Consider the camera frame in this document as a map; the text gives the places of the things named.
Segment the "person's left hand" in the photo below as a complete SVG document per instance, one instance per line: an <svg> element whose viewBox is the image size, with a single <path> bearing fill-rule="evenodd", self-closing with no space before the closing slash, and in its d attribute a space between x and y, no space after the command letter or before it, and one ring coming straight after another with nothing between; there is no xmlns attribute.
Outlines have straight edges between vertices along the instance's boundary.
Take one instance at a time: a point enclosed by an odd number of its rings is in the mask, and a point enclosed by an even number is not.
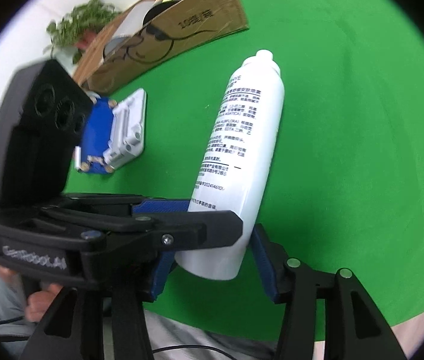
<svg viewBox="0 0 424 360"><path fill-rule="evenodd" d="M48 287L30 295L24 311L25 319L31 323L40 322L61 290L60 284L51 283Z"/></svg>

